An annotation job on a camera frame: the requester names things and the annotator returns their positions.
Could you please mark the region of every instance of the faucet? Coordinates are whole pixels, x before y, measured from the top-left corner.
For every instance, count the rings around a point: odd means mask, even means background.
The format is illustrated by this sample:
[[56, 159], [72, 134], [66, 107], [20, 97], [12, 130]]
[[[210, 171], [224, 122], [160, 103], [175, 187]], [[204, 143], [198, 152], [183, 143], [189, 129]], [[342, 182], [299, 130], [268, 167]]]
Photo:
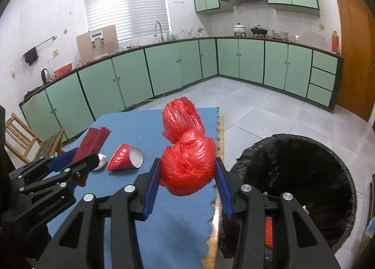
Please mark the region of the faucet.
[[159, 27], [160, 27], [160, 41], [163, 42], [164, 41], [164, 37], [163, 37], [163, 32], [162, 32], [162, 25], [160, 25], [159, 21], [157, 21], [155, 23], [155, 33], [154, 33], [154, 36], [156, 36], [156, 28], [157, 28], [158, 24], [159, 24]]

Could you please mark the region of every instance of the white cooking pot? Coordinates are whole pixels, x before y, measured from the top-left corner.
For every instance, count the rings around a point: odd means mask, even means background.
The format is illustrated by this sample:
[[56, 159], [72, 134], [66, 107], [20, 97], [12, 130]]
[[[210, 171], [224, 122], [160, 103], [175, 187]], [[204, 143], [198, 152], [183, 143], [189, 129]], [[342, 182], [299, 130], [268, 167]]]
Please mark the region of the white cooking pot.
[[233, 33], [245, 33], [246, 27], [238, 23], [237, 25], [233, 26]]

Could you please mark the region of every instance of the wooden chair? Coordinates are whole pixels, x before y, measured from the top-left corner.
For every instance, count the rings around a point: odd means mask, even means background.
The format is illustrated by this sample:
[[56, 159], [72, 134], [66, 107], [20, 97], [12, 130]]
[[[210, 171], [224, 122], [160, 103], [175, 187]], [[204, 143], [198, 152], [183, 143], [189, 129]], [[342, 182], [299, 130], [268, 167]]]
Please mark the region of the wooden chair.
[[[18, 123], [28, 134], [30, 134], [31, 139], [20, 131], [20, 129], [14, 124], [15, 122]], [[17, 117], [14, 112], [12, 112], [12, 117], [5, 122], [5, 131], [14, 141], [16, 141], [22, 148], [25, 149], [25, 152], [19, 152], [6, 140], [5, 146], [26, 164], [30, 163], [30, 160], [27, 159], [27, 155], [31, 151], [31, 148], [33, 147], [35, 142], [38, 142], [40, 146], [32, 161], [45, 155], [53, 156], [55, 152], [57, 152], [58, 155], [64, 153], [64, 151], [61, 150], [61, 139], [64, 134], [63, 128], [59, 130], [57, 134], [44, 141], [39, 138], [24, 122], [22, 122], [22, 120]]]

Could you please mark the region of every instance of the blue table mat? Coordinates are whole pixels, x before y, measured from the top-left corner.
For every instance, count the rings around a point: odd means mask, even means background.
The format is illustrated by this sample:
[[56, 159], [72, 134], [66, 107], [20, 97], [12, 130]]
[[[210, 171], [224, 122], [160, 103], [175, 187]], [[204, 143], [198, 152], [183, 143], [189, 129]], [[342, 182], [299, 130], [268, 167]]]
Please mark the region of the blue table mat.
[[[207, 137], [218, 136], [218, 109], [198, 108]], [[96, 120], [91, 127], [108, 127], [111, 133], [100, 153], [108, 161], [123, 143], [142, 150], [144, 163], [140, 169], [107, 171], [106, 167], [92, 171], [84, 188], [76, 187], [74, 196], [77, 202], [87, 193], [96, 197], [114, 194], [128, 184], [132, 184], [137, 175], [148, 172], [155, 158], [160, 158], [170, 142], [162, 136], [162, 110], [133, 110], [108, 114]], [[87, 131], [69, 150], [78, 147]], [[145, 269], [200, 269], [202, 259], [208, 252], [205, 240], [212, 229], [209, 220], [213, 218], [214, 207], [211, 202], [216, 197], [212, 181], [198, 192], [185, 197], [171, 195], [166, 188], [159, 187], [153, 213], [145, 222], [136, 221], [139, 249]], [[74, 205], [57, 216], [48, 224], [53, 236]], [[112, 268], [110, 219], [105, 221], [104, 236], [105, 268]]]

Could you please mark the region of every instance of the red paper cup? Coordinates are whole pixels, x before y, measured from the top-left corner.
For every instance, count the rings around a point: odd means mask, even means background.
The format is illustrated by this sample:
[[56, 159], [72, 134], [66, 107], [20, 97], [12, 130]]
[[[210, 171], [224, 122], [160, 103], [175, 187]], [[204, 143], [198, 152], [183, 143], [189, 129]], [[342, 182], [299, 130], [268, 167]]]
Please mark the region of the red paper cup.
[[123, 144], [108, 163], [108, 171], [119, 170], [122, 168], [140, 168], [143, 163], [143, 154], [140, 149]]

